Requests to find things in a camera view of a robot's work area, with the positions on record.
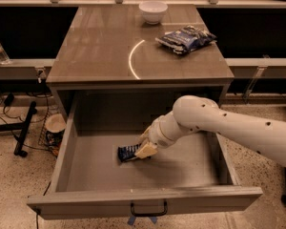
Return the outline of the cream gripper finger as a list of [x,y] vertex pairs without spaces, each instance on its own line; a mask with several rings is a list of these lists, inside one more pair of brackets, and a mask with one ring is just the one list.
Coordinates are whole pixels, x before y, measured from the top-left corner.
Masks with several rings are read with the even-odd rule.
[[153,156],[157,153],[157,147],[150,141],[144,142],[139,149],[135,152],[135,156],[143,159],[149,156]]
[[144,133],[139,137],[139,143],[142,143],[145,139],[147,139],[149,137],[149,130],[150,130],[151,126],[149,126]]

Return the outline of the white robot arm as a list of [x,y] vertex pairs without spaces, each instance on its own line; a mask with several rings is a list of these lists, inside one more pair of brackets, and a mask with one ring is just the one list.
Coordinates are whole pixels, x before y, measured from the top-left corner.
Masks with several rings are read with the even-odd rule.
[[286,122],[227,112],[212,100],[193,95],[178,98],[168,114],[146,129],[135,155],[152,156],[159,148],[201,131],[222,135],[286,167]]

